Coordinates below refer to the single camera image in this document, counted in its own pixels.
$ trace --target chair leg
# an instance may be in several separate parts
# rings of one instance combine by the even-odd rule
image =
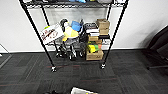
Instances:
[[[147,67],[147,69],[154,69],[154,68],[168,68],[168,65],[163,65],[163,66],[150,66],[150,67]]]

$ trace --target wall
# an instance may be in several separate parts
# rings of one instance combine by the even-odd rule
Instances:
[[[168,0],[130,0],[123,20],[118,30],[112,49],[139,49],[144,48],[159,30],[168,23]],[[33,28],[19,4],[19,0],[0,1],[0,43],[9,52],[39,52],[44,51],[33,31]],[[113,8],[109,21],[110,34],[117,25],[122,8]],[[50,24],[67,18],[85,22],[94,22],[97,18],[105,18],[107,9],[46,9]],[[42,11],[30,10],[30,14],[40,31],[45,26]]]

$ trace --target dark carpet floor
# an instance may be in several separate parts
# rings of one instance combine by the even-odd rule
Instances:
[[[6,53],[1,53],[0,56],[0,65],[5,62],[5,60],[7,60],[9,58],[10,54],[6,54]]]
[[[45,53],[15,53],[0,69],[0,94],[43,94],[56,90],[70,94],[73,87],[99,94],[168,94],[166,68],[147,70],[155,58],[144,50],[112,50],[105,69],[101,61],[56,58],[56,72]]]

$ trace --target metal shelf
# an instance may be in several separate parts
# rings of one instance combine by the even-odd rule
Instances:
[[[109,8],[109,7],[123,7],[124,4],[116,3],[98,3],[98,2],[57,2],[57,3],[44,3],[44,2],[27,2],[24,3],[28,9],[38,8]]]

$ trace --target brown cardboard box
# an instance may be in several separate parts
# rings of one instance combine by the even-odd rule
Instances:
[[[99,39],[99,40],[97,40],[95,42],[96,42],[96,44],[102,44],[102,40],[101,39]]]
[[[106,19],[97,19],[99,29],[109,29],[110,22]]]
[[[88,41],[97,41],[99,39],[98,36],[90,36],[88,35]]]
[[[109,29],[99,29],[100,35],[108,35]]]
[[[102,60],[103,54],[104,53],[101,49],[95,53],[89,53],[89,50],[87,50],[86,60]]]

